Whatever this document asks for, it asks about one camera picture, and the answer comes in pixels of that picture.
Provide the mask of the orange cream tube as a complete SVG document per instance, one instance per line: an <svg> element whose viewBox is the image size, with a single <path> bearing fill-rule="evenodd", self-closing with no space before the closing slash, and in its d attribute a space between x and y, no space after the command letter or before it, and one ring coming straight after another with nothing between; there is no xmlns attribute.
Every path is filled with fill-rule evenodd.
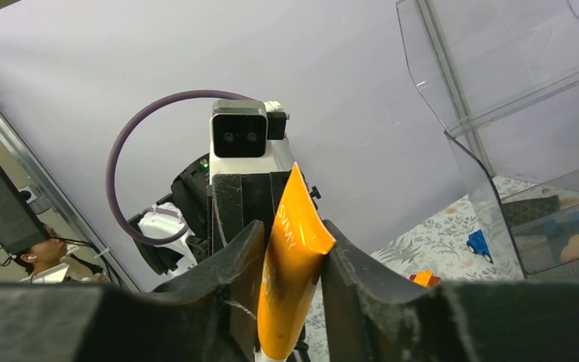
<svg viewBox="0 0 579 362"><path fill-rule="evenodd" d="M265 251L256 315L256 361L285 361L299 340L325 256L335 245L293 164Z"/></svg>

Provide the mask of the clear acrylic organizer box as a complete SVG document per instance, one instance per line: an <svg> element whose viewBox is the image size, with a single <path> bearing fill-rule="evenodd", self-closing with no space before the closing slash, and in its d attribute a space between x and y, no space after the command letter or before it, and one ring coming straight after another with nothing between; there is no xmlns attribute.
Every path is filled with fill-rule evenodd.
<svg viewBox="0 0 579 362"><path fill-rule="evenodd" d="M466 194L429 222L462 257L446 278L579 280L579 1L398 1L409 76L443 129ZM557 195L510 227L501 205ZM490 264L466 246L481 230Z"/></svg>

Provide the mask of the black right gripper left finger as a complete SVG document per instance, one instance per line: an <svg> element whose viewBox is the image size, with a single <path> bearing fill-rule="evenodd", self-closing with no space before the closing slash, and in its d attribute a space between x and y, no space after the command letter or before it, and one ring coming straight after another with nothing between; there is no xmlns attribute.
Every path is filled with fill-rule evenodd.
<svg viewBox="0 0 579 362"><path fill-rule="evenodd" d="M265 227L152 293L0 283L0 361L252 361Z"/></svg>

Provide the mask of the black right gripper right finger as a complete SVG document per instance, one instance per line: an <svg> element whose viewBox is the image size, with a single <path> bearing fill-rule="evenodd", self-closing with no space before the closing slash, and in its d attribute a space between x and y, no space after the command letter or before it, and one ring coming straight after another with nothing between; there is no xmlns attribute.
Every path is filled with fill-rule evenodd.
<svg viewBox="0 0 579 362"><path fill-rule="evenodd" d="M420 286L335 238L321 280L332 361L579 361L579 282Z"/></svg>

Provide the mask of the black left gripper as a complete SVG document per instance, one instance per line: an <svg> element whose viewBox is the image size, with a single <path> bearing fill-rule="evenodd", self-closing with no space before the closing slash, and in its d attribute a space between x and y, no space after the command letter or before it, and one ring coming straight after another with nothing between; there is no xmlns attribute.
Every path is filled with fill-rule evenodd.
<svg viewBox="0 0 579 362"><path fill-rule="evenodd" d="M255 220L263 223L267 246L289 176L288 170L219 174L211 182L208 155L187 166L172 182L170 199L193 233L186 241L193 255L212 256Z"/></svg>

